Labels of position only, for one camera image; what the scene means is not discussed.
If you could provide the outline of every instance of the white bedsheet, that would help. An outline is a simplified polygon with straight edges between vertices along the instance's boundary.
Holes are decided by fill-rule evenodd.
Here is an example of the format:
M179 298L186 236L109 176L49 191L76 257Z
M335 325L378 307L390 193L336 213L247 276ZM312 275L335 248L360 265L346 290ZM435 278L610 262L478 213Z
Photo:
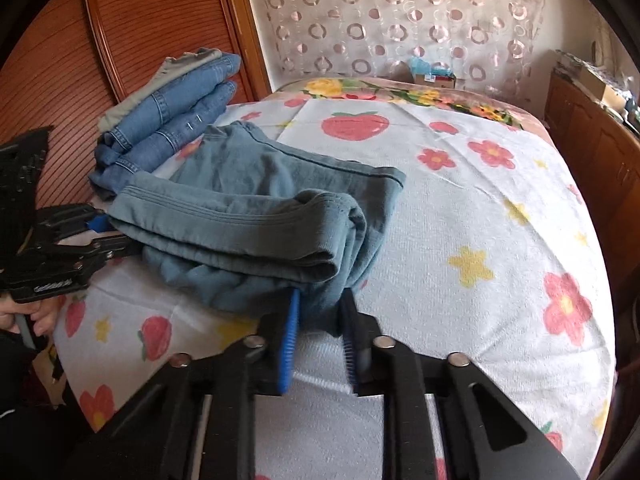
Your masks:
M359 309L415 351L471 356L585 477L609 405L614 329L596 234L558 152L500 123L413 105L270 100L230 107L218 124L239 118L284 144L407 174ZM128 258L67 301L55 341L98 428L172 352L212 355L253 328ZM350 395L340 340L306 334L290 394L258 398L256 437L256 471L272 480L379 478L382 403Z

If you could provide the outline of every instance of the blue bristle pad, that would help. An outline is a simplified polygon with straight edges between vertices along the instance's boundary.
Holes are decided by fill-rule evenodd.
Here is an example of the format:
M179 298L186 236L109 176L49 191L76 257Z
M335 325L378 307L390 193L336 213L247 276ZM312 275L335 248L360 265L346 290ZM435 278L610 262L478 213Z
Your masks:
M300 318L300 291L296 288L291 293L290 301L289 317L287 317L279 355L278 392L280 394L285 394L289 389L293 373L293 354L296 350L298 319Z
M107 231L116 230L111 225L111 222L109 222L109 215L107 214L95 216L93 219L89 220L86 223L86 226L97 233L105 233Z
M356 352L353 347L353 333L344 309L341 308L340 312L342 316L342 346L344 348L344 361L347 366L347 377L351 386L356 387Z

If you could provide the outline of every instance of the curtain with circle pattern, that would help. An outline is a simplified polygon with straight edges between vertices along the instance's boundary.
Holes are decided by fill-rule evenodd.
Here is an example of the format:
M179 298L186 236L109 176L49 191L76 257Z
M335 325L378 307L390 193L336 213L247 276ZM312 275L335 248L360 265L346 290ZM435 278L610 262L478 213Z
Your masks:
M544 0L263 0L286 79L403 78L419 56L457 88L526 100Z

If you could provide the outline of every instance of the yellow star print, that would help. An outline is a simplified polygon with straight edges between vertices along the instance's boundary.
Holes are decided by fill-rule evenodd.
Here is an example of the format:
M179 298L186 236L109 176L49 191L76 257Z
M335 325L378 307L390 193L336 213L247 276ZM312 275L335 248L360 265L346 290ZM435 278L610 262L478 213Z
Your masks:
M452 256L448 263L460 269L460 283L466 288L471 288L478 280L492 280L494 273L484 264L486 253L484 251L473 252L469 247L460 249L460 256Z
M290 126L293 126L293 124L295 124L295 122L296 121L294 121L294 120L284 121L283 123L276 124L276 126L279 126L281 128L289 128Z
M605 402L601 412L593 419L591 425L598 434L604 433L604 427L607 425L607 416L609 415L609 403Z
M253 319L229 319L219 321L216 333L220 338L220 351L223 351L231 343L235 343L241 337L254 333L256 322Z
M109 337L109 332L111 332L111 322L109 321L109 316L96 321L94 324L94 328L95 340L106 343Z
M507 216L515 220L520 225L526 225L529 221L529 215L524 209L524 204L516 204L511 200L505 199L504 206L507 208Z
M578 232L576 233L576 235L574 236L574 238L576 239L576 241L577 241L580 245L582 245L582 246L584 246L584 247L586 247L587 245L589 245L589 243L587 242L587 235L586 235L586 234L584 234L584 233L581 233L580 231L578 231Z

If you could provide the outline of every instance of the wooden cabinet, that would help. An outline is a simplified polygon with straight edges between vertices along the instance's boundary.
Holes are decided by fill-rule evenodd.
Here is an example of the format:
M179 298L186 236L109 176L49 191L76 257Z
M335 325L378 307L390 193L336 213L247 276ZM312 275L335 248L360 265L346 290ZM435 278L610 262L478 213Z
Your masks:
M38 207L89 200L98 117L201 46L242 56L234 103L270 93L248 0L51 0L0 70L0 144L55 126Z
M640 267L640 142L556 74L545 119L593 219L615 295Z

